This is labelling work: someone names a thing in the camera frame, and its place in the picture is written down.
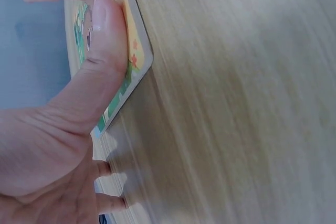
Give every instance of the palm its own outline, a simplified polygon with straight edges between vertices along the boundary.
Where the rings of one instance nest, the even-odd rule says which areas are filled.
[[[31,132],[43,135],[40,128],[44,125],[30,124],[29,127],[23,128],[21,124],[26,123],[25,120],[35,121],[39,116],[44,115],[45,111],[26,110],[24,117],[22,114],[18,114],[18,111],[9,111],[5,115],[7,122],[16,125],[19,129],[11,136],[11,143],[21,139],[19,137],[21,135],[27,136],[27,139],[33,139],[33,137],[29,137]],[[30,154],[30,159],[25,164],[27,172],[35,174],[36,178],[40,176],[39,174],[48,174],[50,171],[53,176],[47,176],[46,180],[25,180],[25,173],[19,169],[11,169],[12,172],[9,176],[12,181],[25,180],[25,182],[24,184],[11,183],[9,187],[2,188],[3,196],[0,197],[0,205],[2,205],[1,201],[6,202],[4,207],[12,212],[14,223],[23,221],[20,213],[31,212],[32,208],[39,209],[38,212],[28,214],[32,223],[51,223],[52,216],[55,217],[52,218],[55,223],[94,223],[97,222],[98,214],[109,212],[111,209],[124,208],[123,199],[96,194],[94,191],[94,180],[100,176],[111,174],[111,170],[108,163],[92,160],[91,137],[89,135],[71,137],[71,134],[64,132],[61,128],[49,128],[47,135],[52,136],[53,132],[58,132],[58,135],[43,138],[45,143],[39,142],[39,145],[36,145],[35,141],[28,143],[33,150],[33,155]],[[73,146],[62,144],[64,142],[72,143]],[[54,148],[44,149],[44,144],[52,145]],[[69,149],[73,154],[72,158],[68,158]],[[17,155],[25,154],[13,154],[10,161],[11,167],[20,165],[17,164],[19,161],[16,158]],[[35,160],[41,156],[50,158],[36,166]]]
[[[125,207],[94,191],[111,170],[92,160],[90,132],[124,79],[127,33],[116,1],[97,0],[92,19],[92,50],[66,87],[47,106],[0,111],[0,223],[95,223]]]

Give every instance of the fingernail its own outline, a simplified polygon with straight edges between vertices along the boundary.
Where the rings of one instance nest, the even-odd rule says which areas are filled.
[[[97,1],[93,7],[92,26],[94,31],[104,29],[106,23],[106,8],[103,1]]]

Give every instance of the light wooden surface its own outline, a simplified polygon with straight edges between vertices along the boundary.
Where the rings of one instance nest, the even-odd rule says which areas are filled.
[[[116,221],[335,223],[336,0],[138,3],[154,64],[94,149]]]

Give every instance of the card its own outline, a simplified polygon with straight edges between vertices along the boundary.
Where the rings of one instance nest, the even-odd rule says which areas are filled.
[[[92,40],[92,8],[95,1],[77,2],[78,6],[74,7],[75,15],[73,23],[80,63],[83,63],[90,51]],[[129,40],[128,69],[122,86],[94,129],[96,137],[100,137],[111,124],[126,99],[131,95],[153,62],[151,45],[136,0],[122,0],[122,8]]]

